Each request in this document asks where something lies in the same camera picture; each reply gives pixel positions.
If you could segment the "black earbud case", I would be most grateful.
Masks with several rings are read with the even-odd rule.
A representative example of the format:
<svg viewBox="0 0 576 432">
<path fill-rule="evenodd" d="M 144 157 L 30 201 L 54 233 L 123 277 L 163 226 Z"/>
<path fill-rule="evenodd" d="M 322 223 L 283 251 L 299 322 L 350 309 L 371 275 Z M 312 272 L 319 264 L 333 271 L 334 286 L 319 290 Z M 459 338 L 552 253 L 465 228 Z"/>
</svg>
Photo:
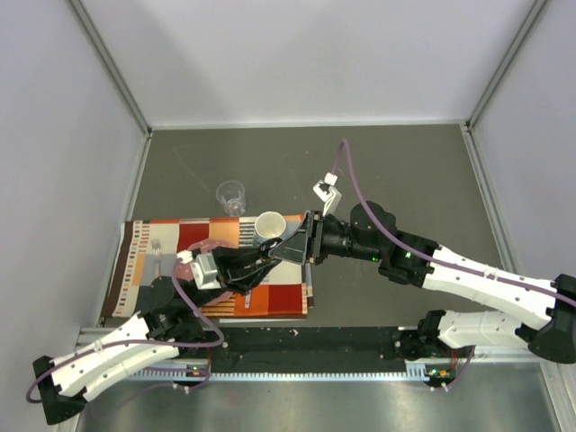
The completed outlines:
<svg viewBox="0 0 576 432">
<path fill-rule="evenodd" d="M 282 243 L 280 238 L 270 238 L 258 247 L 260 257 L 263 261 L 279 262 L 280 259 L 273 255 L 274 250 Z"/>
</svg>

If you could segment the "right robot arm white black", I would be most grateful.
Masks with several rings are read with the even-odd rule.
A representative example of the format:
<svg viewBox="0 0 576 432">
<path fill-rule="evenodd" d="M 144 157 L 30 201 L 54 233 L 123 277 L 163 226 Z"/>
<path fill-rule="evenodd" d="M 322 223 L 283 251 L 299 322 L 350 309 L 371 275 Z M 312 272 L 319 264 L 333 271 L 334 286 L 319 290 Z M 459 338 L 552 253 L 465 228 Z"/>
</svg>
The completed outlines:
<svg viewBox="0 0 576 432">
<path fill-rule="evenodd" d="M 344 222 L 306 213 L 301 226 L 268 255 L 295 264 L 320 264 L 329 256 L 373 261 L 388 280 L 450 293 L 485 312 L 433 310 L 418 324 L 419 342 L 431 356 L 449 348 L 525 348 L 558 364 L 575 361 L 575 279 L 513 274 L 456 254 L 434 240 L 397 229 L 396 218 L 374 202 L 359 203 Z"/>
</svg>

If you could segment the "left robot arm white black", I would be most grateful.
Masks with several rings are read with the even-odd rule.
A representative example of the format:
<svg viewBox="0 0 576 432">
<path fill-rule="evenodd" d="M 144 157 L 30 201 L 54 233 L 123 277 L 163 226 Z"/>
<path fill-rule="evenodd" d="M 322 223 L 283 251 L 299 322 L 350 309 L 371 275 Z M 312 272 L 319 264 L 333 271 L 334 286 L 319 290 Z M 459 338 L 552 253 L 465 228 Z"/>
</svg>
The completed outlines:
<svg viewBox="0 0 576 432">
<path fill-rule="evenodd" d="M 157 298 L 150 309 L 135 312 L 117 329 L 69 355 L 35 360 L 30 389 L 39 396 L 28 395 L 27 402 L 39 403 L 47 424 L 55 426 L 140 370 L 221 346 L 222 331 L 201 308 L 225 293 L 247 294 L 260 285 L 281 262 L 272 255 L 281 242 L 271 238 L 256 247 L 218 245 L 178 252 L 174 272 L 157 280 Z M 182 266 L 192 280 L 177 276 Z"/>
</svg>

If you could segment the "white blue mug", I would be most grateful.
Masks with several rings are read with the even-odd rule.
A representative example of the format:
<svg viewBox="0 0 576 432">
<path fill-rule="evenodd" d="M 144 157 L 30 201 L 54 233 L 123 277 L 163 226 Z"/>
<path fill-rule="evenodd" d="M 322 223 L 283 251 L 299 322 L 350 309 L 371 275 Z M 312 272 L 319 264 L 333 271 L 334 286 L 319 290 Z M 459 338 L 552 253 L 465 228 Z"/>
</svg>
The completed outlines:
<svg viewBox="0 0 576 432">
<path fill-rule="evenodd" d="M 284 216 L 276 211 L 261 213 L 254 224 L 256 239 L 264 242 L 269 239 L 281 238 L 287 228 Z"/>
</svg>

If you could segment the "clear plastic cup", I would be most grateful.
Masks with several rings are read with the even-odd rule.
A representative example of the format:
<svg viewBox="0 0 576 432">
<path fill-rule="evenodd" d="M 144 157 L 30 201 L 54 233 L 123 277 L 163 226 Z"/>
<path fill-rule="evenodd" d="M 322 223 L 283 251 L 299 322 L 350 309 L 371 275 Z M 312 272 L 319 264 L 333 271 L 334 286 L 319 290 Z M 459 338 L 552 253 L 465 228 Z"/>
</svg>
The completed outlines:
<svg viewBox="0 0 576 432">
<path fill-rule="evenodd" d="M 246 211 L 246 192 L 242 183 L 234 180 L 223 182 L 216 190 L 217 201 L 231 217 L 240 217 Z"/>
</svg>

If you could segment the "pink polka dot plate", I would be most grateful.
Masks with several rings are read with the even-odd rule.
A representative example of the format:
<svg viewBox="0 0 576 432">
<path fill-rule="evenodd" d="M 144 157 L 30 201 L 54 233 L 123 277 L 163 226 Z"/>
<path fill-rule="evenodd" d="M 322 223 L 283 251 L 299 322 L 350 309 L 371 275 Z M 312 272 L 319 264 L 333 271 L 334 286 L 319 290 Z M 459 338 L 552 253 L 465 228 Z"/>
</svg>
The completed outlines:
<svg viewBox="0 0 576 432">
<path fill-rule="evenodd" d="M 234 245 L 227 241 L 207 238 L 193 243 L 187 250 L 193 251 L 199 249 L 201 253 L 208 253 L 217 247 L 235 248 Z M 232 292 L 224 291 L 222 289 L 198 290 L 194 283 L 194 274 L 190 263 L 177 263 L 174 274 L 185 294 L 198 308 L 206 305 L 212 306 L 218 302 L 224 302 L 232 295 Z"/>
</svg>

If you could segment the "silver fork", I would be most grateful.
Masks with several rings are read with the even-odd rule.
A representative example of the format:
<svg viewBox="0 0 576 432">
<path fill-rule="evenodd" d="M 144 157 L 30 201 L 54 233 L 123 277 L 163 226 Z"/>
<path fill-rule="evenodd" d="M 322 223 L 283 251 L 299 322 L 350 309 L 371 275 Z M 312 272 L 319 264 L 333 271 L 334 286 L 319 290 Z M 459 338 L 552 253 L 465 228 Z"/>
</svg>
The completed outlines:
<svg viewBox="0 0 576 432">
<path fill-rule="evenodd" d="M 161 276 L 161 261 L 163 254 L 162 254 L 161 242 L 158 238 L 153 238 L 151 240 L 151 250 L 154 258 L 155 277 L 159 278 Z"/>
</svg>

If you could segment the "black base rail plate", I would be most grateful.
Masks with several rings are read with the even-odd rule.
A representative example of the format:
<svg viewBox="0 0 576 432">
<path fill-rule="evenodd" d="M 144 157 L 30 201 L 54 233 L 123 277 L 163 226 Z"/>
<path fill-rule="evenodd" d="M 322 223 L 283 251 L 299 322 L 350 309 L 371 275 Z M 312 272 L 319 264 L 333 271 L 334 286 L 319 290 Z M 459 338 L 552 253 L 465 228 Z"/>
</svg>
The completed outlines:
<svg viewBox="0 0 576 432">
<path fill-rule="evenodd" d="M 403 372 L 431 357 L 414 330 L 392 327 L 225 328 L 209 351 L 216 373 L 306 374 Z"/>
</svg>

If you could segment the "aluminium frame post left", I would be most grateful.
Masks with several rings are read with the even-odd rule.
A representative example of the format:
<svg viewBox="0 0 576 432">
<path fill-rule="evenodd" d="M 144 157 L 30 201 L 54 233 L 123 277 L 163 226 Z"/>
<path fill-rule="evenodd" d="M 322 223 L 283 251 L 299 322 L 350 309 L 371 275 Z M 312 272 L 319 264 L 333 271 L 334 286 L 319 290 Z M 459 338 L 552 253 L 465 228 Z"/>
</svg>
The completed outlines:
<svg viewBox="0 0 576 432">
<path fill-rule="evenodd" d="M 67 0 L 66 4 L 75 16 L 85 36 L 88 38 L 96 56 L 130 113 L 130 116 L 137 123 L 139 129 L 146 136 L 149 136 L 152 132 L 152 127 L 149 125 L 149 122 L 146 120 L 143 111 L 140 109 L 136 98 L 129 89 L 122 72 L 120 71 L 116 61 L 113 59 L 113 55 L 106 46 L 103 37 L 96 28 L 95 22 L 86 9 L 84 2 L 80 0 Z"/>
</svg>

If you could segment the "aluminium frame post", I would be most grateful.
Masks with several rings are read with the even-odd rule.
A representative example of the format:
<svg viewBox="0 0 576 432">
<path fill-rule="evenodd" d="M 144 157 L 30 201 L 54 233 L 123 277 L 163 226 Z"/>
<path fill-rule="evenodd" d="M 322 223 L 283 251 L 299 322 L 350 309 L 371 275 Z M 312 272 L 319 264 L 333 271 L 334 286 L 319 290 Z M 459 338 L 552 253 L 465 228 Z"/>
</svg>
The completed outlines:
<svg viewBox="0 0 576 432">
<path fill-rule="evenodd" d="M 465 128 L 469 133 L 473 132 L 485 114 L 486 110 L 489 108 L 492 99 L 499 91 L 501 85 L 504 82 L 504 79 L 517 60 L 519 53 L 524 48 L 527 40 L 544 17 L 549 4 L 549 0 L 536 0 L 533 1 L 530 5 L 526 16 L 523 18 L 517 31 L 514 33 L 514 36 L 507 46 L 502 59 L 497 65 L 488 84 L 482 91 L 480 99 L 474 106 L 470 117 L 465 122 Z"/>
<path fill-rule="evenodd" d="M 130 116 L 137 123 L 139 129 L 146 136 L 149 136 L 152 132 L 152 127 L 149 125 L 149 122 L 146 120 L 143 111 L 140 109 L 136 98 L 129 89 L 122 72 L 120 71 L 116 61 L 113 59 L 113 55 L 106 46 L 103 37 L 96 28 L 95 22 L 86 9 L 84 2 L 80 0 L 67 0 L 66 4 L 75 16 L 85 36 L 88 38 L 96 56 L 130 113 Z"/>
</svg>

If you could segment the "aluminium frame post right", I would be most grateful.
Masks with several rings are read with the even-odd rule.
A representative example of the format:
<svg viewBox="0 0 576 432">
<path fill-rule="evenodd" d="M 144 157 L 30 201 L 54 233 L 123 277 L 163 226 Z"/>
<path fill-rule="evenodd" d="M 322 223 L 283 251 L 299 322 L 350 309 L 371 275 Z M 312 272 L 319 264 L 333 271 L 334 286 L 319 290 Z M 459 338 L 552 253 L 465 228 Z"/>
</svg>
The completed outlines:
<svg viewBox="0 0 576 432">
<path fill-rule="evenodd" d="M 514 36 L 507 46 L 502 59 L 497 65 L 488 84 L 482 91 L 480 99 L 474 106 L 470 117 L 465 122 L 465 128 L 469 133 L 473 132 L 485 114 L 486 110 L 489 108 L 492 99 L 499 91 L 501 85 L 504 82 L 504 79 L 517 60 L 519 53 L 524 48 L 527 40 L 544 17 L 549 4 L 549 0 L 536 0 L 533 1 L 530 5 L 526 16 L 523 18 L 517 31 L 514 33 Z"/>
</svg>

